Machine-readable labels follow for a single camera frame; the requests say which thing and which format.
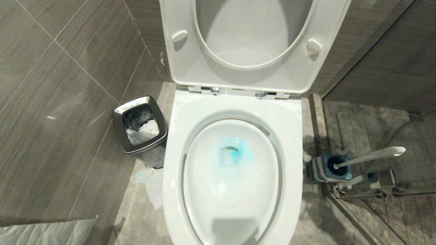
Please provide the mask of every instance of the paper on floor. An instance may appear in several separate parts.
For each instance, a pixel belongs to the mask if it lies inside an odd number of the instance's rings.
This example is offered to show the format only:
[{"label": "paper on floor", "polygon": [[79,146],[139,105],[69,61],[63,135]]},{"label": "paper on floor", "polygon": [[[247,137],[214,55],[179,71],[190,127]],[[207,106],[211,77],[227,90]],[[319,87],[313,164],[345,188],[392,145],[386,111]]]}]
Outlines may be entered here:
[{"label": "paper on floor", "polygon": [[0,244],[83,245],[96,219],[0,227]]}]

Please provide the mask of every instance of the toilet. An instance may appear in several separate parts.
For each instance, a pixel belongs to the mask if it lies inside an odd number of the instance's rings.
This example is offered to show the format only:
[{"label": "toilet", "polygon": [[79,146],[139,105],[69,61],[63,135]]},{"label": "toilet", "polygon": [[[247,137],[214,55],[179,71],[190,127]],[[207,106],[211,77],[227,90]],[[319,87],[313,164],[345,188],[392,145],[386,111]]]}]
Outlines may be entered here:
[{"label": "toilet", "polygon": [[302,197],[299,95],[350,0],[160,0],[177,84],[163,168],[175,245],[288,245]]}]

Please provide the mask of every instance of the tile grout line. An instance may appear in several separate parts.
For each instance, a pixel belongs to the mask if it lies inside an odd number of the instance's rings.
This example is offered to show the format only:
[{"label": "tile grout line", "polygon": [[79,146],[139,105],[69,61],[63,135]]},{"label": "tile grout line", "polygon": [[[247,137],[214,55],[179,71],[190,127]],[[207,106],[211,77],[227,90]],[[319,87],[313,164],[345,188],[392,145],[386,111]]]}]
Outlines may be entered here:
[{"label": "tile grout line", "polygon": [[138,63],[136,64],[135,69],[134,69],[133,72],[132,72],[132,75],[130,76],[130,79],[129,79],[129,82],[127,83],[126,89],[124,90],[124,93],[123,93],[123,95],[121,96],[121,99],[119,100],[119,104],[121,104],[121,102],[123,101],[124,95],[126,94],[127,89],[129,88],[130,82],[132,81],[132,78],[133,78],[133,76],[135,75],[136,69],[138,68],[139,63],[141,63],[141,59],[142,59],[142,56],[144,55],[144,52],[145,52],[145,47],[144,47],[144,49],[142,50],[141,57],[139,57]]},{"label": "tile grout line", "polygon": [[73,16],[70,18],[70,20],[65,24],[65,26],[59,31],[59,33],[54,38],[55,40],[58,39],[59,35],[64,31],[64,29],[68,26],[68,24],[74,19],[74,17],[77,15],[77,13],[83,8],[83,6],[88,2],[88,0],[85,0],[85,2],[80,6],[80,8],[73,14]]},{"label": "tile grout line", "polygon": [[83,68],[80,64],[79,64],[79,62],[77,62],[56,40],[54,40],[54,42],[86,73],[86,74],[88,74],[88,76],[90,77],[90,78],[92,78],[93,79],[93,81],[100,87],[100,88],[102,88],[113,100],[115,100],[115,102],[117,103],[117,104],[119,104],[119,102],[118,102],[118,100],[116,100],[103,86],[101,86],[101,84],[99,83],[99,82],[97,82],[97,80],[93,77],[93,76],[91,76],[91,74],[89,74],[86,70],[85,70],[85,68]]},{"label": "tile grout line", "polygon": [[56,41],[56,39],[54,39],[45,29],[44,29],[44,27],[42,27],[42,25],[32,16],[32,14],[31,13],[29,13],[29,11],[27,11],[27,9],[18,1],[18,0],[15,0],[23,9],[24,9],[24,11],[26,11],[26,13],[45,31],[45,33],[47,33],[47,35],[49,35],[49,37],[51,37],[51,39],[53,40],[53,42],[55,42],[86,74],[88,74],[88,76],[90,76],[92,79],[93,79],[93,81],[98,85],[98,86],[100,86],[100,88],[102,88],[113,100],[115,100],[115,102],[117,102],[118,104],[119,104],[119,102],[103,87],[103,86],[101,86],[100,85],[100,83],[99,82],[97,82],[97,80],[93,77],[93,76],[91,76],[91,74],[89,74],[89,72],[87,72],[86,70],[85,70],[85,68],[83,68],[57,41]]},{"label": "tile grout line", "polygon": [[35,63],[32,65],[32,67],[30,68],[29,72],[27,72],[27,74],[23,77],[23,79],[20,81],[20,84],[18,85],[18,87],[15,89],[14,93],[12,94],[12,96],[7,100],[7,102],[5,103],[5,105],[3,106],[2,109],[0,109],[0,114],[3,114],[3,110],[6,109],[7,106],[9,106],[9,104],[11,103],[11,101],[14,99],[14,97],[16,96],[16,94],[18,93],[18,90],[23,86],[21,84],[22,81],[24,81],[27,76],[33,71],[33,69],[35,68],[35,66],[39,63],[39,61],[42,59],[42,56],[44,56],[44,54],[47,52],[48,48],[50,48],[50,46],[54,43],[54,41],[52,40],[50,42],[50,44],[47,46],[47,48],[44,50],[44,52],[42,52],[42,54],[39,56],[39,58],[35,61]]},{"label": "tile grout line", "polygon": [[132,18],[133,24],[135,25],[136,29],[138,30],[139,36],[141,37],[141,40],[142,40],[142,43],[144,43],[144,46],[147,49],[148,55],[150,56],[150,59],[153,62],[154,68],[157,70],[157,73],[159,73],[160,78],[163,79],[162,75],[160,74],[159,69],[156,66],[156,63],[153,60],[153,57],[151,56],[150,50],[148,50],[147,44],[145,44],[145,40],[142,37],[141,32],[139,31],[138,25],[136,24],[135,19],[133,18],[132,12],[130,11],[129,6],[127,6],[126,0],[123,0],[123,2],[124,2],[124,5],[126,6],[127,11],[130,14],[130,18]]},{"label": "tile grout line", "polygon": [[100,151],[100,148],[101,148],[101,146],[102,146],[102,144],[103,144],[104,139],[106,138],[107,133],[109,132],[109,128],[110,128],[111,125],[112,125],[112,119],[110,120],[109,125],[108,125],[108,127],[106,128],[106,132],[105,132],[105,134],[103,135],[102,141],[100,141],[99,147],[97,148],[97,151],[96,151],[95,154],[94,154],[94,158],[92,159],[91,165],[89,166],[89,169],[88,169],[88,171],[86,172],[85,178],[83,179],[82,185],[80,186],[79,192],[77,193],[76,199],[74,200],[74,204],[73,204],[73,207],[71,208],[70,214],[68,215],[68,219],[67,219],[67,221],[70,221],[71,214],[73,213],[74,207],[76,206],[76,202],[77,202],[77,200],[78,200],[78,198],[79,198],[79,195],[80,195],[80,193],[81,193],[81,191],[82,191],[82,189],[83,189],[83,185],[85,184],[86,178],[88,178],[88,174],[89,174],[89,172],[91,171],[91,167],[92,167],[92,165],[94,164],[94,161],[95,161],[95,159],[96,159],[96,157],[97,157],[97,154],[98,154],[99,151]]}]

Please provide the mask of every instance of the trash can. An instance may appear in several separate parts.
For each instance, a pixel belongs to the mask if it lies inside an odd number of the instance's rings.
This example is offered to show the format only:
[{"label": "trash can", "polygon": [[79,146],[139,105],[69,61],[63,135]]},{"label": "trash can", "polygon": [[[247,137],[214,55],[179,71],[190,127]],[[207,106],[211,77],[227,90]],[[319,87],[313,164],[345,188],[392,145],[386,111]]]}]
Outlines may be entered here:
[{"label": "trash can", "polygon": [[154,168],[164,166],[168,126],[153,97],[138,98],[116,108],[113,124],[126,154]]}]

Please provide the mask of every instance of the marble floor tile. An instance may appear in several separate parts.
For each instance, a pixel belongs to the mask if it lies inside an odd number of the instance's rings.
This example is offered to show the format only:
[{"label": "marble floor tile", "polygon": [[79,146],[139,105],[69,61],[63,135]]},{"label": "marble floor tile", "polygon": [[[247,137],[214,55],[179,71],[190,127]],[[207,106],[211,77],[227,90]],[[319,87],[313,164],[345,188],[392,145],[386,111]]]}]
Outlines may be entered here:
[{"label": "marble floor tile", "polygon": [[[165,118],[170,119],[173,103],[174,83],[164,82],[157,103]],[[310,113],[307,103],[303,102],[303,114]],[[307,145],[313,142],[310,114],[303,116],[303,142]],[[315,155],[303,154],[302,163],[315,158]],[[132,176],[141,171],[144,165],[137,161]],[[303,195],[300,218],[290,245],[300,244],[369,244],[362,234],[347,220],[347,218],[322,193],[318,183],[306,177],[303,168]],[[115,227],[108,245],[172,245],[165,224],[164,212],[161,208],[155,210],[151,204],[144,184],[129,183],[123,202],[115,221]]]}]

